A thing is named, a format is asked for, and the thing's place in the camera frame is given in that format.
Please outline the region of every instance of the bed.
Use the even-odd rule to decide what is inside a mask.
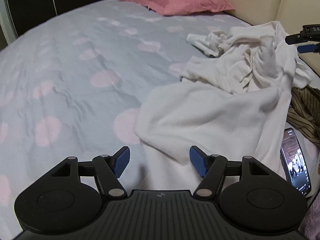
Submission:
[[[145,188],[150,169],[133,133],[141,104],[154,88],[179,82],[192,56],[205,57],[186,42],[188,33],[234,26],[250,24],[226,13],[161,17],[106,0],[55,17],[1,51],[0,239],[21,231],[18,194],[68,156],[88,161],[129,146],[120,181],[128,192]],[[319,150],[296,133],[312,171]]]

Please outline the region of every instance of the striped cloth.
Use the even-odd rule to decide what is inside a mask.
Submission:
[[[320,90],[292,88],[287,122],[320,147]]]

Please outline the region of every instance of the white towel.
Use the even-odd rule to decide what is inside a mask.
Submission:
[[[311,73],[285,43],[279,22],[231,28],[188,42],[212,59],[192,58],[182,83],[155,89],[142,105],[135,132],[145,145],[150,174],[145,188],[195,189],[199,177],[189,160],[197,145],[229,160],[252,155],[284,177],[280,147],[291,87]]]

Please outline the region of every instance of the phone screen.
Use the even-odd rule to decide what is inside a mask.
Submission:
[[[311,191],[310,177],[297,137],[292,128],[284,130],[281,154],[287,181],[303,195]]]

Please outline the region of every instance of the blue gripper pad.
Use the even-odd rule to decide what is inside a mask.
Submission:
[[[316,52],[317,49],[318,46],[316,44],[301,45],[297,48],[299,53]]]
[[[190,148],[189,155],[192,165],[198,172],[199,176],[203,178],[208,172],[208,169],[205,166],[204,157],[201,156],[201,154],[197,152],[193,147]]]
[[[114,175],[119,179],[124,169],[127,167],[130,161],[130,149],[127,148],[121,155],[116,159],[115,166],[112,169]]]

